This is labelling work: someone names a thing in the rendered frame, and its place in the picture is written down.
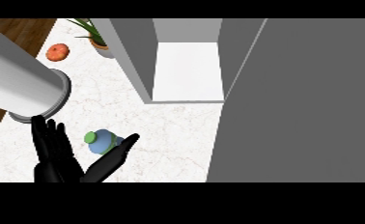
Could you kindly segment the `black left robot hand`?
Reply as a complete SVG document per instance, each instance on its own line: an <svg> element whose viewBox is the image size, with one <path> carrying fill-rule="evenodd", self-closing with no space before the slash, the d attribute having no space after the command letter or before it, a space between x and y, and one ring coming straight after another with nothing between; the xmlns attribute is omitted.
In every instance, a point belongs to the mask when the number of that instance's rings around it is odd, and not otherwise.
<svg viewBox="0 0 365 224"><path fill-rule="evenodd" d="M131 134L121 145L82 171L75 159L63 123L45 120L41 115L30 117L30 136L38 156L33 167L35 182L101 182L125 162L140 136Z"/></svg>

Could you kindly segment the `blue water bottle green cap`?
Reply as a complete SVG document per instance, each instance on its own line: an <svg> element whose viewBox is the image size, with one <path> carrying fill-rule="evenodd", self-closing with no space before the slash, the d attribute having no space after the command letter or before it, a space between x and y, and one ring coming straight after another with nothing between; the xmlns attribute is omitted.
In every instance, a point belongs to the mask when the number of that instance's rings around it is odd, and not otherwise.
<svg viewBox="0 0 365 224"><path fill-rule="evenodd" d="M84 135L84 143L88 145L88 150L92 154L106 154L122 141L124 138L106 129L88 131Z"/></svg>

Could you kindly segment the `grey cabinet white shelf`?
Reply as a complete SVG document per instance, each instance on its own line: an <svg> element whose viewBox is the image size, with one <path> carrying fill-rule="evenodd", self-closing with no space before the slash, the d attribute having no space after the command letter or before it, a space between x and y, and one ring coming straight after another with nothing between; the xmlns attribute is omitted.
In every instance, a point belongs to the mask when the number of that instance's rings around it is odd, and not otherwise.
<svg viewBox="0 0 365 224"><path fill-rule="evenodd" d="M224 102L262 18L95 18L92 23L143 103Z"/></svg>

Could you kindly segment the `white cylinder with grey base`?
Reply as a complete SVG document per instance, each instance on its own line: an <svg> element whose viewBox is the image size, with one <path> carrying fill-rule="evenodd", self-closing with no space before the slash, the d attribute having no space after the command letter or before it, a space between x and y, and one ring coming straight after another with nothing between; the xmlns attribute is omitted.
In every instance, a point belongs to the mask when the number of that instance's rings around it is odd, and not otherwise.
<svg viewBox="0 0 365 224"><path fill-rule="evenodd" d="M48 69L0 33L0 108L14 121L48 119L61 109L70 94L66 74Z"/></svg>

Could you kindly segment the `orange round fruit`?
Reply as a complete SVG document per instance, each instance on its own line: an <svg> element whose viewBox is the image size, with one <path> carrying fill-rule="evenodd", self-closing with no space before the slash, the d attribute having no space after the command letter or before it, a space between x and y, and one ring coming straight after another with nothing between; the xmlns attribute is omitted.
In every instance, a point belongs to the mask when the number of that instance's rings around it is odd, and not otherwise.
<svg viewBox="0 0 365 224"><path fill-rule="evenodd" d="M50 46L45 57L50 61L57 62L61 61L69 53L69 48L63 43L56 43Z"/></svg>

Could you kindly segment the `green potted plant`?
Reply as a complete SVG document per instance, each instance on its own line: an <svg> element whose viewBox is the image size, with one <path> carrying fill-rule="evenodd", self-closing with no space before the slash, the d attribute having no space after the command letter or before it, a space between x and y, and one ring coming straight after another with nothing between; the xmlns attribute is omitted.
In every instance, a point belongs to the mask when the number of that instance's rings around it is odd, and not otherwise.
<svg viewBox="0 0 365 224"><path fill-rule="evenodd" d="M78 39L87 39L90 44L103 58L112 59L113 55L109 51L107 45L101 39L100 32L94 26L94 23L88 18L72 18L69 22L82 28L87 32L85 36L78 36Z"/></svg>

